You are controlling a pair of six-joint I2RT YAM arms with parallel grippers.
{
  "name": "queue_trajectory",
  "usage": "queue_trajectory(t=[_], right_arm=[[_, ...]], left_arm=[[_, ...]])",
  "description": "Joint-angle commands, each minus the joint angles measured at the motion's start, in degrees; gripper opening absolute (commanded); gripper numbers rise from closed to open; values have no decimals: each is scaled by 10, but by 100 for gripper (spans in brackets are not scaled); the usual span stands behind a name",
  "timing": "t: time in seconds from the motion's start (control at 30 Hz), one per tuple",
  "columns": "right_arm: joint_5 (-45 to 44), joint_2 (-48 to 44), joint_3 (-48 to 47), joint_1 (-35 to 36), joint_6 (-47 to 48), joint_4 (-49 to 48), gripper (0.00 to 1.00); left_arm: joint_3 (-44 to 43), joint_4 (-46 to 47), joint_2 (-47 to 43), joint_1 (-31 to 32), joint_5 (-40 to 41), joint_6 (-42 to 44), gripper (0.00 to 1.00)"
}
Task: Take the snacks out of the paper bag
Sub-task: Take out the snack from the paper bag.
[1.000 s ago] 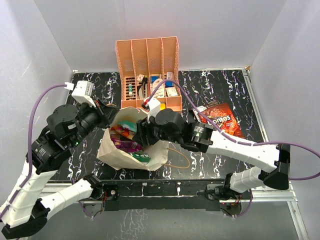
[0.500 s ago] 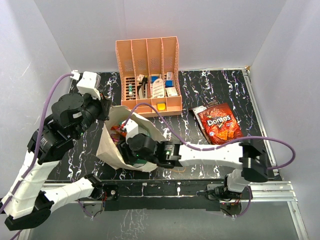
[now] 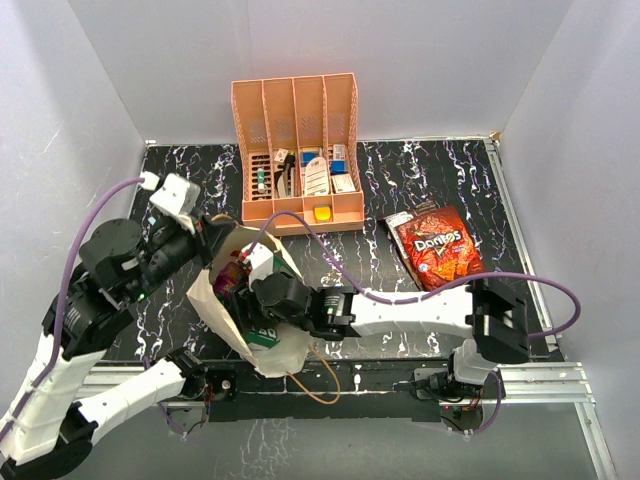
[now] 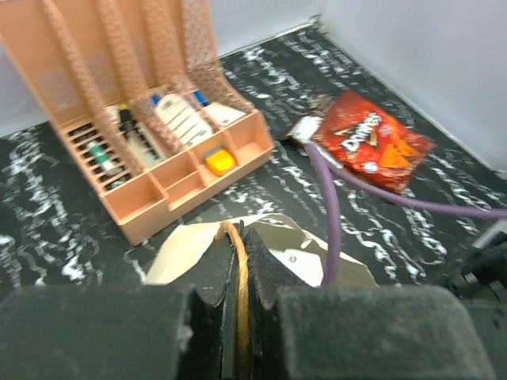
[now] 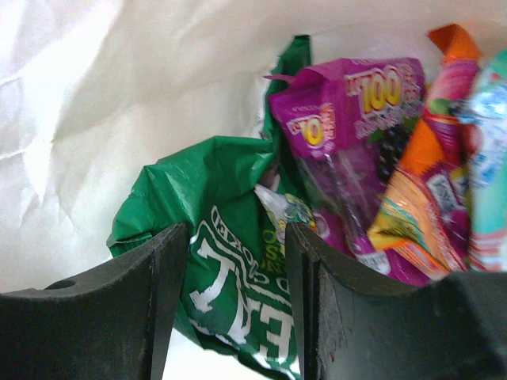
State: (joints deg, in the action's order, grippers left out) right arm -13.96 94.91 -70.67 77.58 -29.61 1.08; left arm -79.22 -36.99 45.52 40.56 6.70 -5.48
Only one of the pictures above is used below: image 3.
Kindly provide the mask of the green chips bag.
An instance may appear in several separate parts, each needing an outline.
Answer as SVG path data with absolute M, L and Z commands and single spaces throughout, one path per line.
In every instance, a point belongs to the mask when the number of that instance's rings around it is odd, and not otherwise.
M 256 295 L 255 288 L 252 285 L 249 285 L 249 289 Z M 245 340 L 247 345 L 251 350 L 270 350 L 275 347 L 280 342 L 280 337 L 278 340 L 265 340 L 263 337 L 256 337 L 254 340 Z

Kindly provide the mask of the brown paper bag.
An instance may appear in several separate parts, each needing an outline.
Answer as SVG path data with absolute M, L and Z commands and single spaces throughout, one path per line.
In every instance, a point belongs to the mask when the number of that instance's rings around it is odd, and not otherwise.
M 222 241 L 211 264 L 204 268 L 187 291 L 187 298 L 199 318 L 217 334 L 235 353 L 248 361 L 260 375 L 277 379 L 285 376 L 294 379 L 302 371 L 313 340 L 311 335 L 294 326 L 279 323 L 275 326 L 278 343 L 269 348 L 250 346 L 225 306 L 214 293 L 214 281 L 229 263 L 235 264 L 244 249 L 253 241 L 258 244 L 254 252 L 260 259 L 279 258 L 294 273 L 299 269 L 280 240 L 259 229 L 235 224 L 231 233 Z

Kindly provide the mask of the brown kettle chips bag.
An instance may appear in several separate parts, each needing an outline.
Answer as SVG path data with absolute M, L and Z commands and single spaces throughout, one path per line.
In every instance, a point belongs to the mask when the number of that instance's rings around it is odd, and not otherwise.
M 414 219 L 416 216 L 429 212 L 431 210 L 435 210 L 436 208 L 437 205 L 434 201 L 426 200 L 412 208 L 383 217 L 381 220 L 382 224 L 386 228 L 387 233 L 390 235 L 390 239 L 392 240 L 409 276 L 414 281 L 419 290 L 423 290 L 424 287 L 422 286 L 418 274 L 416 273 L 409 255 L 405 250 L 405 247 L 398 233 L 398 227 Z

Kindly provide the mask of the red doritos bag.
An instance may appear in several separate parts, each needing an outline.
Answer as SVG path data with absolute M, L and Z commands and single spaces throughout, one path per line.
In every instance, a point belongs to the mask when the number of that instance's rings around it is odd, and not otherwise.
M 425 290 L 485 272 L 474 239 L 454 206 L 420 213 L 396 232 Z

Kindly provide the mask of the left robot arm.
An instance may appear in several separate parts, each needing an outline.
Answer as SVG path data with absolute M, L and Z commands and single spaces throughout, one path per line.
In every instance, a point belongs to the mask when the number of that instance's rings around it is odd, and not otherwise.
M 165 399 L 194 399 L 206 366 L 185 348 L 138 377 L 79 400 L 85 377 L 133 321 L 130 308 L 191 261 L 211 265 L 237 224 L 200 216 L 189 231 L 163 216 L 145 233 L 131 219 L 98 226 L 79 249 L 43 320 L 35 359 L 16 402 L 1 421 L 5 479 L 58 479 L 79 466 L 110 430 Z

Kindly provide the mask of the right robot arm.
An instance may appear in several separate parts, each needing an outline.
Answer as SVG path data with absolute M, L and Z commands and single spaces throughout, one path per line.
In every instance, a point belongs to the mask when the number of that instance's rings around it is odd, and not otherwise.
M 415 391 L 438 400 L 476 397 L 497 365 L 529 360 L 526 303 L 494 279 L 476 279 L 411 301 L 400 292 L 314 289 L 276 272 L 233 288 L 229 310 L 243 333 L 289 325 L 327 341 L 392 331 L 460 337 L 463 343 L 449 356 L 446 370 L 413 381 Z

